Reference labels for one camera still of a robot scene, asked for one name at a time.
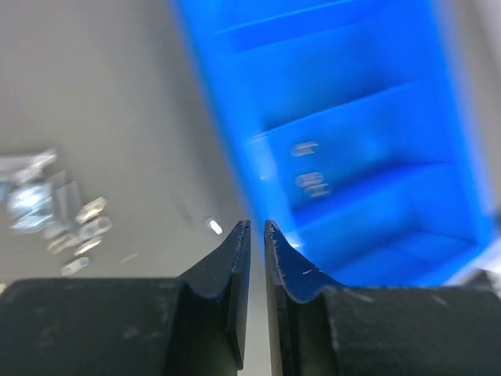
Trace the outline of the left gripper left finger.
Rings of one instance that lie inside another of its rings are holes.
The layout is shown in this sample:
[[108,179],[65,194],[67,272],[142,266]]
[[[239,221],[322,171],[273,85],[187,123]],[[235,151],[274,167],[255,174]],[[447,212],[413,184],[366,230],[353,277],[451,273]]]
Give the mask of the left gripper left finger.
[[22,279],[1,295],[4,375],[235,375],[251,224],[177,277]]

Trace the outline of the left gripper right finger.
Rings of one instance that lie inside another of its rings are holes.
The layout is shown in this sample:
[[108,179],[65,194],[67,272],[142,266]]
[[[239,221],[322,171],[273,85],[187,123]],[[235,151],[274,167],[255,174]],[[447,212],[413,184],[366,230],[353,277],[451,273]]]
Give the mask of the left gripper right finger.
[[274,375],[497,375],[500,298],[451,287],[347,287],[265,224]]

